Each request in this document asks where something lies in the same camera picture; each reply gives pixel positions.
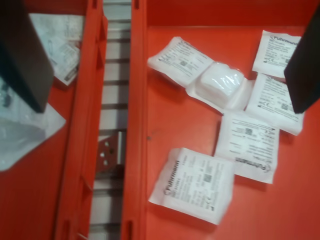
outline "black panel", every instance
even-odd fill
[[[320,98],[320,5],[284,70],[292,106],[303,113]]]
[[[2,0],[0,74],[36,112],[43,113],[54,71],[21,0]]]

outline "red tray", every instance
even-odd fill
[[[180,36],[255,79],[263,30],[301,36],[318,0],[135,0],[125,169],[123,240],[320,239],[320,101],[299,136],[281,132],[273,184],[235,177],[219,226],[148,202],[172,148],[213,155],[221,115],[147,68]]]
[[[25,0],[30,13],[85,16],[76,84],[52,87],[49,103],[65,126],[0,172],[0,239],[88,236],[107,44],[102,0]]]

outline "qr code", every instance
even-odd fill
[[[245,134],[247,134],[247,135],[252,135],[252,129],[251,128],[246,128],[245,129]]]
[[[288,110],[289,106],[287,104],[282,103],[281,108],[284,110]]]
[[[185,66],[187,65],[187,62],[186,62],[186,61],[181,61],[181,62],[180,62],[180,65],[182,65],[182,66],[185,67]]]
[[[209,174],[205,174],[204,177],[203,177],[203,181],[205,181],[207,183],[210,183],[211,179],[212,179],[212,176],[209,175]]]

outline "fuhrmann logo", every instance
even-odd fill
[[[256,162],[249,161],[249,160],[246,160],[246,159],[243,159],[243,158],[240,158],[240,157],[236,157],[235,161],[236,162],[240,162],[240,163],[244,163],[244,164],[248,164],[248,165],[254,166],[256,168],[260,168],[265,173],[270,172],[270,170],[271,170],[271,167],[270,167],[269,164],[266,164],[266,165],[263,166],[261,163],[256,163]]]
[[[179,160],[177,160],[175,162],[175,164],[174,164],[170,179],[168,181],[168,185],[164,189],[164,195],[170,195],[171,192],[172,192],[172,186],[173,186],[174,181],[175,181],[175,177],[176,177],[176,174],[177,174],[178,166],[179,166]]]
[[[283,38],[281,38],[281,37],[270,36],[270,38],[271,38],[272,40],[277,39],[277,40],[279,40],[279,41],[286,42],[286,43],[288,43],[288,44],[298,45],[298,43],[296,43],[296,42],[292,42],[292,41],[283,39]]]

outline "white packet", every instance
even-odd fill
[[[210,57],[176,36],[163,50],[150,57],[147,64],[185,88],[213,62]]]
[[[218,225],[232,199],[234,164],[174,148],[149,201]]]
[[[284,79],[284,70],[300,39],[300,36],[263,31],[252,70]]]
[[[252,91],[252,82],[227,64],[214,62],[181,37],[174,37],[148,66],[185,88],[198,99],[223,113],[243,110]]]
[[[186,92],[224,113],[225,110],[245,109],[252,89],[253,81],[247,80],[240,71],[214,62],[186,87]]]
[[[280,130],[243,111],[225,112],[215,157],[235,162],[236,175],[272,184],[278,163]]]
[[[45,33],[64,41],[82,41],[84,16],[30,13],[29,17],[36,31],[42,29]]]
[[[245,112],[296,136],[303,129],[305,113],[294,112],[288,86],[261,73],[257,75]]]
[[[0,76],[0,118],[44,129],[48,120],[36,113]]]
[[[0,117],[0,171],[11,168],[24,155],[55,134],[66,122],[49,104],[46,105],[43,115],[48,121],[44,129]]]
[[[78,74],[80,50],[62,38],[38,30],[42,46],[50,59],[54,76],[69,86]]]

